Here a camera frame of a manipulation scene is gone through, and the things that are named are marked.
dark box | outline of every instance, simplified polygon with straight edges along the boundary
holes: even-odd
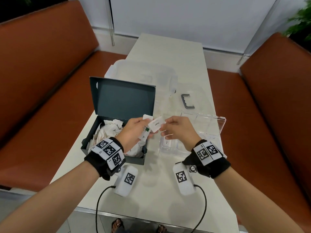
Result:
[[[145,84],[97,77],[90,77],[90,84],[97,117],[87,137],[82,141],[81,150],[85,155],[87,144],[100,123],[104,125],[104,120],[118,119],[125,126],[130,118],[142,117],[144,114],[153,115],[156,96],[156,87]],[[125,156],[126,162],[144,165],[146,145],[142,147],[144,155],[141,158]]]

wristband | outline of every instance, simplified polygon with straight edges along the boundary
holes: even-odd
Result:
[[[84,158],[99,173],[100,177],[110,180],[112,176],[125,163],[123,146],[114,137],[104,139],[91,148],[91,152]]]
[[[212,142],[199,141],[191,150],[191,154],[183,161],[184,165],[196,165],[197,171],[212,179],[231,166],[223,154]]]

tile floor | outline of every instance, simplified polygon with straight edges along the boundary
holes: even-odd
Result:
[[[0,196],[0,221],[8,214],[21,205],[25,200],[8,200]],[[98,232],[110,233],[111,223],[115,217],[98,216]],[[154,233],[158,224],[145,223],[132,219],[122,219],[124,227],[131,233]],[[174,233],[190,233],[190,229],[175,228],[166,226],[169,232]],[[95,215],[91,213],[73,211],[57,233],[95,233]]]

foot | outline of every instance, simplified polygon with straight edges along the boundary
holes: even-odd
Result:
[[[166,227],[159,225],[157,233],[165,233],[167,231]]]
[[[112,225],[111,233],[115,233],[115,231],[119,228],[121,225],[121,220],[117,219],[115,223]]]

hand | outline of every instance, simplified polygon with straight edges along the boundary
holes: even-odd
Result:
[[[167,140],[180,140],[186,150],[191,151],[202,140],[194,130],[188,117],[172,116],[165,121],[166,123],[162,124],[160,128],[160,131],[163,131],[161,136],[166,136],[165,139]]]
[[[142,117],[128,120],[123,130],[115,137],[123,146],[124,153],[132,149],[140,141],[138,137],[148,123],[150,123],[150,119],[143,120]]]

